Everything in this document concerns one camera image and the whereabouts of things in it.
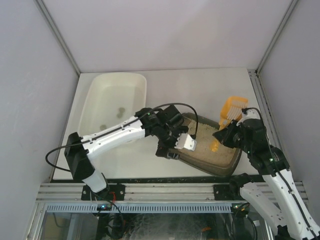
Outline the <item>grey litter box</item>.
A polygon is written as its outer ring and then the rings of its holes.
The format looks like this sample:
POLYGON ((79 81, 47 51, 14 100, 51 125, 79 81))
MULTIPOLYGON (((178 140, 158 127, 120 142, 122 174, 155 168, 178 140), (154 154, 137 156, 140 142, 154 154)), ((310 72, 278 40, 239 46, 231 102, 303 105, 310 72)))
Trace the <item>grey litter box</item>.
POLYGON ((221 144, 217 151, 212 151, 211 144, 215 140, 213 133, 218 130, 218 122, 199 116, 196 149, 194 151, 171 149, 168 151, 168 156, 213 176, 231 176, 238 166, 242 151, 221 144))

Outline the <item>yellow litter scoop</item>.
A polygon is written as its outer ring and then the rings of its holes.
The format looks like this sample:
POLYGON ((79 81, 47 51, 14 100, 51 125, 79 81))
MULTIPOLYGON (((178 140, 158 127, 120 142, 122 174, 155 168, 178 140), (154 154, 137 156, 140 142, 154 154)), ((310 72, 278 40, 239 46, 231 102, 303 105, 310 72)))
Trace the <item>yellow litter scoop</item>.
POLYGON ((242 109, 248 106, 249 100, 245 97, 230 96, 220 111, 219 131, 227 133, 232 121, 239 121, 242 117, 242 109))

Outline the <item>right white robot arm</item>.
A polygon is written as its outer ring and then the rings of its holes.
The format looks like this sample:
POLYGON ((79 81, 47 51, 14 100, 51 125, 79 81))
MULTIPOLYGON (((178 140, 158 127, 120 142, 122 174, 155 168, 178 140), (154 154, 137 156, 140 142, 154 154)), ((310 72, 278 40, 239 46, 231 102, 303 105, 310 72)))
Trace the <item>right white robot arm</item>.
POLYGON ((276 202, 266 197, 243 173, 233 179, 236 194, 264 218, 277 240, 318 240, 320 227, 309 213, 297 190, 283 152, 272 146, 261 119, 222 120, 213 136, 228 148, 241 149, 250 164, 269 186, 276 202))

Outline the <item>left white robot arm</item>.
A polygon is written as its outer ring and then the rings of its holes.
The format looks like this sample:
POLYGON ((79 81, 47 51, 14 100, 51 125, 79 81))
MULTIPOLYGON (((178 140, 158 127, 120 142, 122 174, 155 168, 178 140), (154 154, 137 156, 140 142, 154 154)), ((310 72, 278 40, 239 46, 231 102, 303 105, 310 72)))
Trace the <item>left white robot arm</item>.
POLYGON ((183 125, 184 117, 170 104, 167 108, 142 108, 134 116, 108 129, 79 136, 68 136, 64 157, 74 180, 85 183, 93 193, 106 190, 104 175, 93 165, 101 154, 131 141, 155 136, 158 139, 156 155, 166 157, 167 150, 196 149, 195 139, 183 125))

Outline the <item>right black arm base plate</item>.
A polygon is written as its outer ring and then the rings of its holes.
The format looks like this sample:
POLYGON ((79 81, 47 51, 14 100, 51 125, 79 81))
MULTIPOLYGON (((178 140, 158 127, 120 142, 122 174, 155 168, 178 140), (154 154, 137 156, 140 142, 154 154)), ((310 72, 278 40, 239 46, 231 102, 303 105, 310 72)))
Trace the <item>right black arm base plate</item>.
POLYGON ((215 184, 213 186, 213 193, 216 201, 234 201, 237 199, 235 192, 229 184, 215 184))

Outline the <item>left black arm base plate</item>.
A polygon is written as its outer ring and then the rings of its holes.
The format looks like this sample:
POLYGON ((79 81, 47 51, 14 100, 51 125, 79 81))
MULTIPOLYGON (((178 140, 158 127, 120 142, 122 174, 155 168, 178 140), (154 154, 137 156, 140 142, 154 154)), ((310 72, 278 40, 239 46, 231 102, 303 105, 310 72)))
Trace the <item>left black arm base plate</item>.
POLYGON ((103 189, 97 193, 91 191, 90 187, 85 185, 82 188, 81 200, 97 200, 97 201, 123 201, 125 198, 126 186, 120 183, 111 184, 106 189, 103 189))

